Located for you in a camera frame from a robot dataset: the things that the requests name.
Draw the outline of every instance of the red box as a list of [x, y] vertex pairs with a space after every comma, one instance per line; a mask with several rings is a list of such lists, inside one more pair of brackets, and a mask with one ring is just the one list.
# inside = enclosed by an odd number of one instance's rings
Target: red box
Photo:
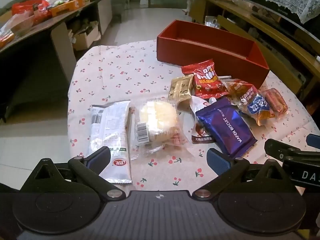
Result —
[[269, 67], [258, 45], [205, 25], [173, 21], [157, 37], [157, 60], [186, 66], [213, 58], [218, 76], [231, 75], [260, 88]]

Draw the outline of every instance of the bread roll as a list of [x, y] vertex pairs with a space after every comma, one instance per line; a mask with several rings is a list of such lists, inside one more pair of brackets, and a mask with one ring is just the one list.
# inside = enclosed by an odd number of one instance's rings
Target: bread roll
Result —
[[149, 101], [139, 112], [140, 123], [145, 122], [150, 142], [163, 142], [177, 130], [178, 116], [175, 106], [165, 101]]

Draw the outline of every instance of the red logo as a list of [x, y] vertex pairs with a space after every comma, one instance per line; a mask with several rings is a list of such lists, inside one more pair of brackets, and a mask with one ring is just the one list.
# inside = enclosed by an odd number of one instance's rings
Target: red logo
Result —
[[127, 161], [123, 159], [116, 159], [113, 161], [113, 164], [115, 166], [125, 166], [127, 164]]

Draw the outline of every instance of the cherry print tablecloth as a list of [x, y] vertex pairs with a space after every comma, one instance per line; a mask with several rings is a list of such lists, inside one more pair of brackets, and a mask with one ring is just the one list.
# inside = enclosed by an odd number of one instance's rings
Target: cherry print tablecloth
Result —
[[[69, 88], [68, 136], [71, 157], [87, 156], [92, 104], [130, 99], [127, 127], [129, 153], [134, 156], [134, 104], [141, 98], [167, 97], [172, 78], [183, 76], [179, 66], [156, 59], [156, 40], [121, 46], [97, 46], [90, 49], [77, 63]], [[245, 118], [258, 142], [244, 155], [251, 163], [264, 163], [268, 156], [264, 142], [268, 138], [283, 141], [302, 150], [316, 151], [306, 145], [309, 133], [320, 135], [311, 116], [295, 95], [270, 71], [261, 89], [274, 87], [289, 106], [283, 118], [269, 119], [266, 126], [257, 126]], [[179, 110], [187, 138], [191, 139], [194, 116]], [[139, 156], [131, 161], [132, 184], [120, 185], [130, 190], [189, 190], [214, 179], [217, 175], [206, 163], [206, 153], [216, 144], [191, 144], [186, 148], [166, 146], [154, 155]]]

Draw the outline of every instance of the purple wafer biscuit package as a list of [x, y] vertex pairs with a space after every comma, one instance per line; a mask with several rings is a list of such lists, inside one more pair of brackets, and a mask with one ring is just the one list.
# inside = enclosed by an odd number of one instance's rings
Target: purple wafer biscuit package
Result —
[[216, 139], [221, 151], [231, 158], [241, 157], [257, 141], [226, 97], [197, 111], [196, 116]]

